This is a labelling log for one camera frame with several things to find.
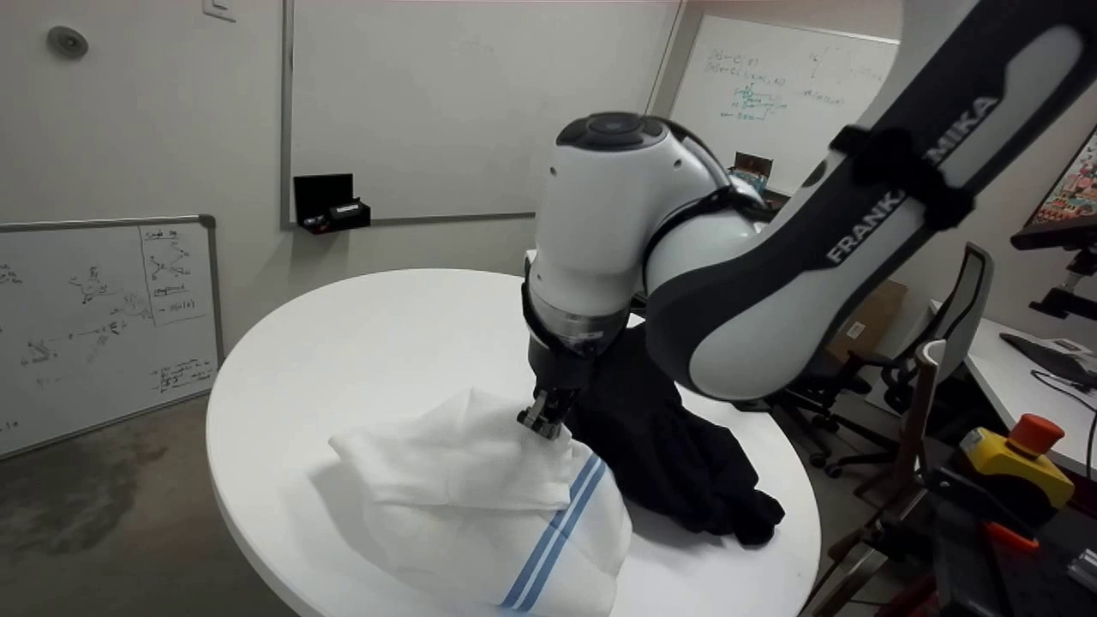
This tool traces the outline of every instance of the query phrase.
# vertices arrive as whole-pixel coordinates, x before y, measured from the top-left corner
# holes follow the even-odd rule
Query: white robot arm
[[[790,385],[842,314],[1093,83],[1093,21],[1085,0],[977,4],[914,77],[891,73],[866,132],[848,127],[827,176],[770,223],[686,127],[635,112],[570,125],[523,283],[539,375],[523,426],[556,433],[635,302],[652,361],[677,385],[721,401]]]

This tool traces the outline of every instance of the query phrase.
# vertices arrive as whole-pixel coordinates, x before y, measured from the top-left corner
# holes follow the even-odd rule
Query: white round table
[[[516,286],[484,272],[349,278],[281,305],[236,342],[209,397],[209,466],[236,544],[289,606],[451,614],[360,552],[356,497],[330,438],[468,385],[528,394]],[[785,521],[764,548],[637,521],[613,614],[796,614],[820,568],[820,508],[790,442],[768,415],[696,394],[686,405],[740,438]]]

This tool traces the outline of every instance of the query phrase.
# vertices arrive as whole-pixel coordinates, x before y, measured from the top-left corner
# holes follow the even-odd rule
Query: whiteboard
[[[854,125],[896,63],[891,39],[704,16],[673,116],[721,161],[768,158],[790,196]]]
[[[0,457],[209,390],[213,220],[0,227]]]
[[[533,213],[570,120],[649,110],[677,12],[291,0],[289,176],[349,173],[373,220]]]

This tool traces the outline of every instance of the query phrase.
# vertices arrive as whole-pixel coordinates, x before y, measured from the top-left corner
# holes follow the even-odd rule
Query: yellow object
[[[972,430],[958,442],[966,452],[969,466],[985,477],[1017,477],[1037,487],[1056,511],[1065,508],[1073,497],[1073,481],[1046,457],[1046,452],[1026,452],[1011,438]]]

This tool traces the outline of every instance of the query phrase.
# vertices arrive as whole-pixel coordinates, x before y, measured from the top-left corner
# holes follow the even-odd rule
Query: black cable
[[[1051,390],[1059,390],[1061,397],[1073,397],[1075,405],[1089,407],[1089,436],[1085,436],[1085,481],[1093,481],[1093,433],[1097,433],[1097,407],[1073,389],[1056,385],[1056,375],[1049,372],[1032,372],[1032,377]]]

